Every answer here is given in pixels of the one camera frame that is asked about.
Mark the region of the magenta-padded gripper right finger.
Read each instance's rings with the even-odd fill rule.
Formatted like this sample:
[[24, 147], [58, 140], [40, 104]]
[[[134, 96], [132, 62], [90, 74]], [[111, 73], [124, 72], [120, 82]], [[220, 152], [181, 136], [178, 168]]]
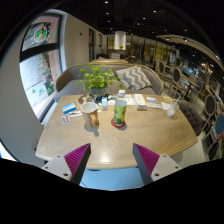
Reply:
[[145, 185], [181, 170], [181, 167], [167, 154], [158, 155], [139, 144], [133, 144], [132, 153]]

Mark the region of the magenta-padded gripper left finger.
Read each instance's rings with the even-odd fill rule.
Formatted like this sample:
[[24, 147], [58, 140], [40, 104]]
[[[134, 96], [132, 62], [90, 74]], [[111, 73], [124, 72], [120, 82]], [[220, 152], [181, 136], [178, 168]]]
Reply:
[[91, 154], [91, 144], [87, 143], [66, 155], [56, 155], [42, 169], [79, 185]]

